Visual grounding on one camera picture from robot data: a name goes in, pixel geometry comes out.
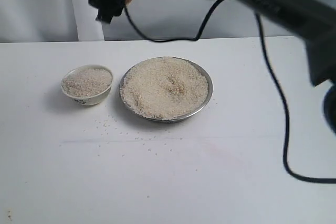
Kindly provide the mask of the rice in bowl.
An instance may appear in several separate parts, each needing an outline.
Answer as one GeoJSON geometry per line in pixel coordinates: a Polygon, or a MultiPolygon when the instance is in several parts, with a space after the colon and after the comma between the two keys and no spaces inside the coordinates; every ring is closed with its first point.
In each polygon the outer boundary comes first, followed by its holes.
{"type": "Polygon", "coordinates": [[[82,69],[71,73],[61,83],[64,92],[75,98],[92,97],[106,90],[112,82],[109,71],[99,68],[82,69]]]}

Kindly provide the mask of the white floral ceramic bowl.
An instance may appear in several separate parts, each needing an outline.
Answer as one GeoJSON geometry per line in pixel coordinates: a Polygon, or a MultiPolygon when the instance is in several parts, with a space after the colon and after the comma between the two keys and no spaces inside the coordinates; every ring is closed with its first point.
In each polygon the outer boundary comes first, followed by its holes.
{"type": "MultiPolygon", "coordinates": [[[[67,77],[68,75],[70,75],[71,73],[73,72],[76,72],[78,70],[82,70],[82,69],[89,69],[89,68],[99,68],[99,69],[105,69],[107,71],[109,71],[112,75],[112,82],[113,82],[113,74],[112,74],[112,71],[110,69],[108,69],[107,67],[105,66],[101,66],[101,65],[84,65],[84,66],[81,66],[81,67],[78,67],[74,70],[71,70],[70,72],[68,72],[62,79],[62,81],[64,80],[65,77],[67,77]]],[[[96,105],[96,104],[99,104],[100,102],[102,102],[105,98],[108,97],[110,91],[111,91],[111,86],[112,86],[112,82],[110,84],[110,86],[104,90],[102,93],[100,94],[97,94],[97,95],[94,95],[92,97],[85,97],[85,98],[75,98],[75,97],[71,97],[69,95],[67,95],[64,90],[62,89],[62,86],[61,86],[61,90],[63,92],[63,94],[69,98],[71,98],[73,101],[75,101],[77,104],[80,104],[80,105],[83,105],[83,106],[92,106],[92,105],[96,105]]]]}

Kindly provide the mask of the white backdrop curtain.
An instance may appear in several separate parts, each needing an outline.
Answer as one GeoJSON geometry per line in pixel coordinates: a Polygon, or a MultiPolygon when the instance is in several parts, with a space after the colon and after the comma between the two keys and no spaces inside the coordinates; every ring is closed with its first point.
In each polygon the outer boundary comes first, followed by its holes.
{"type": "MultiPolygon", "coordinates": [[[[132,0],[132,20],[148,37],[195,37],[215,0],[132,0]]],[[[322,0],[335,8],[335,0],[322,0]]],[[[88,0],[1,0],[1,42],[140,40],[124,14],[111,24],[95,20],[88,0]]],[[[202,38],[258,37],[253,12],[226,0],[202,38]]]]}

